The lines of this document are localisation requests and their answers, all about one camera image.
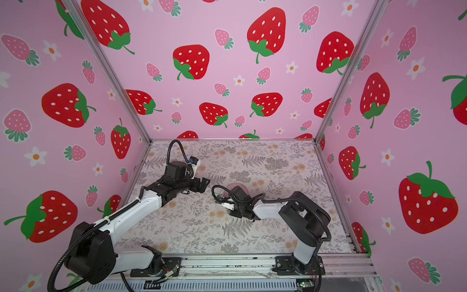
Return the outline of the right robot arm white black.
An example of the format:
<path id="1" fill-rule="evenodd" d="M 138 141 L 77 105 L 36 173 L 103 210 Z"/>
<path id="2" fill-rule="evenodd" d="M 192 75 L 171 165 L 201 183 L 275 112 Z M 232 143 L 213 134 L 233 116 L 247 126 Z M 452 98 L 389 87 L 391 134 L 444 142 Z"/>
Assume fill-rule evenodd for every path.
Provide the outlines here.
<path id="1" fill-rule="evenodd" d="M 332 240 L 332 234 L 328 228 L 331 217 L 323 208 L 298 191 L 288 198 L 267 200 L 265 193 L 251 197 L 240 186 L 231 190 L 220 185 L 216 188 L 227 193 L 224 196 L 212 191 L 212 196 L 228 209 L 229 215 L 251 221 L 281 219 L 297 237 L 292 255 L 277 256 L 273 272 L 280 276 L 325 274 L 318 252 L 324 242 Z"/>

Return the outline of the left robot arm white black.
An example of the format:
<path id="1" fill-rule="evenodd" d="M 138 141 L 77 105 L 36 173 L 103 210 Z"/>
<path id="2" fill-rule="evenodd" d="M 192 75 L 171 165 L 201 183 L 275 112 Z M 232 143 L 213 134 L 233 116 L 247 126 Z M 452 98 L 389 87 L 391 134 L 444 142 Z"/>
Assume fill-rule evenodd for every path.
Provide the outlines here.
<path id="1" fill-rule="evenodd" d="M 135 201 L 95 223 L 83 222 L 75 227 L 63 266 L 86 282 L 97 284 L 111 274 L 141 270 L 160 276 L 166 270 L 162 253 L 148 245 L 136 250 L 115 252 L 118 240 L 148 214 L 169 204 L 183 192 L 203 193 L 210 181 L 197 178 L 200 166 L 196 157 L 188 163 L 174 161 L 165 174 L 148 187 L 142 187 Z"/>

